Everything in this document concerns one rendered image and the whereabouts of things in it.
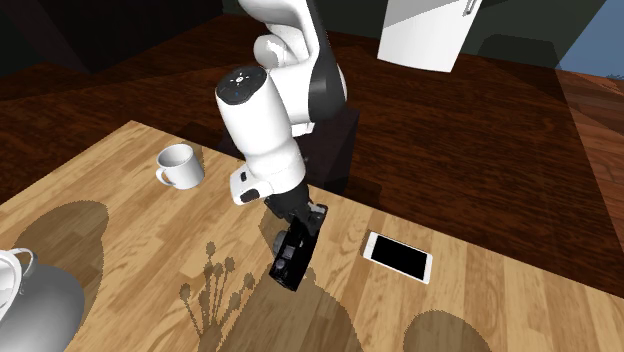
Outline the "white mug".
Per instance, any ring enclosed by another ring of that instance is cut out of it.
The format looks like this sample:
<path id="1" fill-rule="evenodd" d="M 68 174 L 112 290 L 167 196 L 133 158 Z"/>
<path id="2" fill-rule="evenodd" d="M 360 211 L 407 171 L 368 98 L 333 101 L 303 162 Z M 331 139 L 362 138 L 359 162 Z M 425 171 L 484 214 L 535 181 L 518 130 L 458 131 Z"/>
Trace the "white mug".
<path id="1" fill-rule="evenodd" d="M 190 145 L 179 143 L 164 148 L 157 156 L 156 178 L 166 186 L 188 190 L 198 186 L 204 169 Z"/>

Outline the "white smartphone with black screen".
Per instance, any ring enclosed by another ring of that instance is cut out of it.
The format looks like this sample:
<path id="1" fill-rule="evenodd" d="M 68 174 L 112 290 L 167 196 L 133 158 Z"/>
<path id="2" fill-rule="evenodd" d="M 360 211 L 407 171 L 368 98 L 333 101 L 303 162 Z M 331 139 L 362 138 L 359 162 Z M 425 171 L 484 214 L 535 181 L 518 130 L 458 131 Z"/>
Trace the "white smartphone with black screen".
<path id="1" fill-rule="evenodd" d="M 380 233 L 370 232 L 363 257 L 421 283 L 430 282 L 431 254 Z"/>

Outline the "grey kettle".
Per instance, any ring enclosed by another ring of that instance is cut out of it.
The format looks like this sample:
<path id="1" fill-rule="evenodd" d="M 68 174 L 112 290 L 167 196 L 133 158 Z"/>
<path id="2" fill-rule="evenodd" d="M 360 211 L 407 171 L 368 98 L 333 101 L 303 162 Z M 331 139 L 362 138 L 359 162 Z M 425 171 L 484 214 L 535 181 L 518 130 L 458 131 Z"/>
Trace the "grey kettle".
<path id="1" fill-rule="evenodd" d="M 0 250 L 0 352 L 64 352 L 85 296 L 70 273 L 27 248 Z"/>

